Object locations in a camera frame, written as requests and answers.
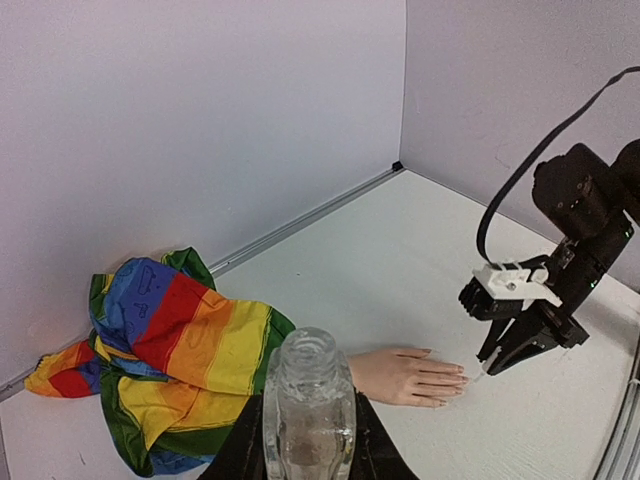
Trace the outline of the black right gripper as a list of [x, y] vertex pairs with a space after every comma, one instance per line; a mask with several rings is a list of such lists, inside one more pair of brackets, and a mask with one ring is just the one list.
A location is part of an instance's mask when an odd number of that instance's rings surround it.
[[487, 375], [497, 376], [558, 346], [571, 348], [583, 344], [588, 333], [573, 314], [629, 240], [628, 234], [599, 234], [582, 241], [563, 239], [547, 264], [551, 273], [550, 289], [560, 298], [561, 305], [556, 307], [546, 300], [536, 300], [515, 318], [493, 320], [477, 354], [478, 360], [485, 362], [500, 348]]

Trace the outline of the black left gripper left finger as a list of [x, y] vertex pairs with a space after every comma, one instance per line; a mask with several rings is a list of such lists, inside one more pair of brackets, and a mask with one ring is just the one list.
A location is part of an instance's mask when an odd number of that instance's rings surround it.
[[251, 396], [222, 448], [198, 480], [265, 478], [262, 413], [263, 396]]

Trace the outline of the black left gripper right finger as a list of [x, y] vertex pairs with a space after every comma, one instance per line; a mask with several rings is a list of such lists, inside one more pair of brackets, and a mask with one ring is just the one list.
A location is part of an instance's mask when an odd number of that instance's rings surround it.
[[353, 479], [418, 479], [402, 458], [371, 402], [362, 393], [356, 394], [356, 419]]

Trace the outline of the clear nail polish bottle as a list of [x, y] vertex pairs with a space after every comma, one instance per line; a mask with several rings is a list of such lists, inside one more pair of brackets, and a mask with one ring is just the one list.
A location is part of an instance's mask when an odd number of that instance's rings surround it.
[[349, 477], [355, 389], [346, 357], [327, 331], [297, 329], [271, 354], [262, 435], [269, 479]]

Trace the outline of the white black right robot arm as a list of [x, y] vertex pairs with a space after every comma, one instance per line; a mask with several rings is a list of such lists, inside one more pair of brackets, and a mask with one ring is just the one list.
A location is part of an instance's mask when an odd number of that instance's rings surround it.
[[459, 295], [471, 317], [490, 324], [477, 358], [491, 376], [588, 339], [573, 315], [639, 223], [638, 141], [612, 164], [586, 145], [574, 145], [536, 167], [532, 198], [562, 241], [548, 256], [485, 264]]

